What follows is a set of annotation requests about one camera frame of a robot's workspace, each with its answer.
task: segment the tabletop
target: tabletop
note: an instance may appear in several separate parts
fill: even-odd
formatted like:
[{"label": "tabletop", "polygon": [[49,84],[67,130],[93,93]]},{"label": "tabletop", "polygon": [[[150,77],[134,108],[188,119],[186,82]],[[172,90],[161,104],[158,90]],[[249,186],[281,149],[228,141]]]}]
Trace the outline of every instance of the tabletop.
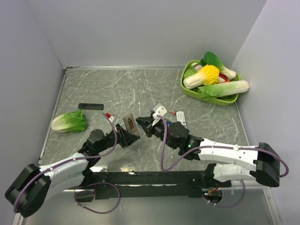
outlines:
[{"label": "tabletop", "polygon": [[[149,116],[150,110],[161,103],[167,110],[183,111],[190,134],[212,141],[247,145],[235,104],[212,105],[183,94],[180,86],[182,69],[70,69],[58,101],[55,117],[78,110],[79,103],[104,104],[103,111],[83,110],[87,129],[80,133],[50,131],[42,165],[57,162],[76,153],[94,129],[111,131],[101,113],[116,114],[120,118],[132,113],[134,118]],[[175,122],[176,116],[165,116]],[[119,145],[95,165],[96,171],[131,172],[160,171],[162,142],[147,138],[139,130],[141,139],[128,148]],[[165,167],[177,159],[178,150],[166,146]],[[173,170],[205,170],[212,161],[181,160]]]}]

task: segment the metal frame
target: metal frame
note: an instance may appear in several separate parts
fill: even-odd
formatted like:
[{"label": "metal frame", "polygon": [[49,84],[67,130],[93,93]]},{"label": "metal frame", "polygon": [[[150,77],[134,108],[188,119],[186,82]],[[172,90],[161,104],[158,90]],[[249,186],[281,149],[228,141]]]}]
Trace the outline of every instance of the metal frame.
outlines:
[{"label": "metal frame", "polygon": [[[57,98],[56,98],[56,102],[55,102],[55,106],[54,106],[54,109],[53,109],[51,121],[54,119],[55,112],[56,112],[58,102],[59,102],[59,99],[60,99],[60,95],[61,95],[61,92],[62,92],[62,88],[64,86],[66,76],[68,75],[68,71],[71,71],[71,70],[84,70],[84,69],[93,70],[93,69],[160,69],[160,68],[181,69],[181,68],[184,68],[184,67],[181,67],[181,66],[178,66],[178,67],[141,67],[141,66],[129,66],[129,67],[126,67],[126,66],[66,67],[66,68],[64,68],[65,69],[65,74],[64,74],[63,79],[61,81],[61,85],[60,85],[60,89],[59,89],[59,92],[58,92],[58,95],[57,95]],[[247,144],[250,145],[247,134],[246,134],[246,131],[245,131],[245,127],[244,127],[244,124],[243,124],[243,120],[241,118],[240,111],[239,111],[239,108],[238,108],[238,105],[237,105],[236,102],[235,102],[235,107],[237,109],[237,112],[238,112],[238,115],[239,115],[239,118],[240,118],[240,122],[241,122],[241,125],[242,125],[242,128],[243,128],[243,132],[244,132]],[[42,151],[41,151],[41,154],[40,154],[39,164],[42,162],[41,160],[43,159],[43,155],[44,155],[44,151],[45,151],[46,144],[47,144],[47,141],[48,141],[48,137],[49,137],[49,134],[50,134],[50,130],[51,130],[51,122],[49,124],[49,128],[48,128],[48,131],[47,131],[47,134],[46,134],[46,137],[45,137],[45,141],[44,141],[44,145],[43,145],[43,148],[42,148]],[[264,195],[265,195],[265,198],[266,198],[266,202],[267,202],[267,205],[268,205],[268,208],[269,208],[269,211],[270,211],[270,215],[271,215],[271,218],[272,218],[272,221],[273,221],[273,224],[282,225],[282,221],[280,219],[279,212],[278,212],[278,209],[277,209],[277,206],[276,206],[276,203],[275,203],[275,199],[274,199],[273,194],[271,192],[271,189],[269,187],[258,186],[257,183],[255,184],[252,180],[246,181],[245,185],[246,185],[247,189],[263,189]],[[232,189],[232,190],[242,189],[242,185],[239,181],[232,181],[232,187],[223,188],[223,189]],[[16,214],[15,218],[14,218],[14,221],[13,221],[13,225],[23,225],[25,223],[25,221],[26,220],[20,214]]]}]

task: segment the robotic arm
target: robotic arm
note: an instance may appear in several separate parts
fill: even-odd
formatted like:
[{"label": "robotic arm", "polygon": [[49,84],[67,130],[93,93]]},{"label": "robotic arm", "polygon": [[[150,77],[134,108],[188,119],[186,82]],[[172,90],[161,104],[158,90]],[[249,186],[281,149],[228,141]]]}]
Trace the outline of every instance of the robotic arm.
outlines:
[{"label": "robotic arm", "polygon": [[[166,109],[162,105],[158,105],[151,111],[150,116],[138,117],[136,122],[147,137],[154,135],[163,140],[165,125],[160,116],[164,116],[165,113]],[[113,130],[104,135],[100,129],[93,130],[82,148],[71,157],[50,165],[38,167],[31,164],[25,167],[5,193],[5,197],[10,203],[16,206],[16,211],[20,212],[23,217],[28,217],[35,213],[45,200],[61,191],[91,184],[93,172],[90,168],[100,160],[100,152],[111,147],[114,149],[115,143],[125,148],[140,139],[132,114],[123,117],[126,130],[119,124],[111,123],[114,121],[113,116],[110,120],[110,124],[116,131]],[[225,165],[209,164],[199,180],[202,184],[223,183],[226,187],[228,180],[256,180],[265,186],[279,186],[280,162],[269,154],[255,150],[243,150],[241,146],[217,143],[190,135],[189,130],[179,122],[169,125],[165,143],[172,149],[179,148],[180,156],[195,147],[203,147],[186,154],[184,158],[188,160],[216,160],[228,163]],[[258,147],[277,156],[268,144],[259,143]]]}]

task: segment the white wall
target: white wall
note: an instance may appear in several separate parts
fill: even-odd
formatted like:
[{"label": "white wall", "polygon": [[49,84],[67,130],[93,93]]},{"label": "white wall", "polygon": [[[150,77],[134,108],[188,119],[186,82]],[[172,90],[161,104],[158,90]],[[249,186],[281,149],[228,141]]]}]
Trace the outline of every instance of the white wall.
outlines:
[{"label": "white wall", "polygon": [[290,167],[273,189],[285,225],[300,224],[299,12],[298,0],[268,0],[232,66],[250,83],[238,101],[250,143],[269,143]]},{"label": "white wall", "polygon": [[37,162],[63,70],[25,1],[1,1],[0,31],[0,223],[9,225],[4,193]]},{"label": "white wall", "polygon": [[231,65],[266,0],[25,0],[63,67]]}]

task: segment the cabbage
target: cabbage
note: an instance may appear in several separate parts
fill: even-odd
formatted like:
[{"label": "cabbage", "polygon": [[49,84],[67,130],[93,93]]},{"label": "cabbage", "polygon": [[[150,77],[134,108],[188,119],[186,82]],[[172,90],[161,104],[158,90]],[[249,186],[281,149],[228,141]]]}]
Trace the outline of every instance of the cabbage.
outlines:
[{"label": "cabbage", "polygon": [[51,123],[51,128],[60,133],[85,131],[86,121],[82,110],[56,117]]},{"label": "cabbage", "polygon": [[198,94],[201,99],[209,99],[234,95],[248,90],[249,84],[247,81],[231,81],[199,87]]},{"label": "cabbage", "polygon": [[220,73],[225,75],[229,80],[232,80],[236,77],[236,72],[231,69],[226,68],[221,60],[212,52],[207,52],[203,59],[200,61],[201,66],[213,65],[220,70]]}]

